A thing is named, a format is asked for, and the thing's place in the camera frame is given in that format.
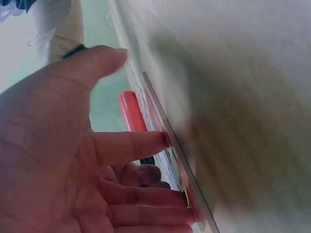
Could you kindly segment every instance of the blurred background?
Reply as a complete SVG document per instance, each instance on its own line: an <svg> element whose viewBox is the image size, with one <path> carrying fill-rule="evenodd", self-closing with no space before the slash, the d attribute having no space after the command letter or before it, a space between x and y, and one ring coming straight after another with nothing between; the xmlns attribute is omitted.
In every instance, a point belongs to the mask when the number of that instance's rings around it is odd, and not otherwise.
<svg viewBox="0 0 311 233"><path fill-rule="evenodd" d="M119 48L107 0L81 0L87 47ZM11 2L0 10L0 93L35 71L35 60L25 11ZM90 119L95 131L125 131L118 94L128 90L124 70L102 79L91 95Z"/></svg>

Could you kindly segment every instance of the hand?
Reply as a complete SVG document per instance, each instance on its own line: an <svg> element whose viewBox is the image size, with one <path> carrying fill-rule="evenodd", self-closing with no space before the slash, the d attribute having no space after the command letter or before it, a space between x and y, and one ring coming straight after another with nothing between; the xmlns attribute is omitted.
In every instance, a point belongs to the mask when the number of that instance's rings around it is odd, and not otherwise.
<svg viewBox="0 0 311 233"><path fill-rule="evenodd" d="M126 57L125 50L92 48L0 95L0 232L191 232L180 192L100 176L100 166L166 147L159 132L84 132L92 88Z"/></svg>

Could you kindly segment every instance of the sleeve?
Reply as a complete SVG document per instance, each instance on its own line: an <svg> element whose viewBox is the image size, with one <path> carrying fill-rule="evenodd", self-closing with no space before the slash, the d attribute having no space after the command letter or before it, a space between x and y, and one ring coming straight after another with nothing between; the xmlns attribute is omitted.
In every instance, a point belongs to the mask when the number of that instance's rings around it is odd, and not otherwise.
<svg viewBox="0 0 311 233"><path fill-rule="evenodd" d="M37 0L27 18L38 69L85 49L80 0Z"/></svg>

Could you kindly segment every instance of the green wall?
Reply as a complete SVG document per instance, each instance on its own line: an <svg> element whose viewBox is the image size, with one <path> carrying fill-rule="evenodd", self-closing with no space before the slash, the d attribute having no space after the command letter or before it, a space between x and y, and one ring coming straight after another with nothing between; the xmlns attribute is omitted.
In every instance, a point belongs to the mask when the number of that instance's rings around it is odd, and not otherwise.
<svg viewBox="0 0 311 233"><path fill-rule="evenodd" d="M106 0L81 0L86 46L107 45L119 48L117 35L105 21L109 6ZM91 95L90 119L93 130L102 132L125 131L118 94L129 90L124 69L99 81Z"/></svg>

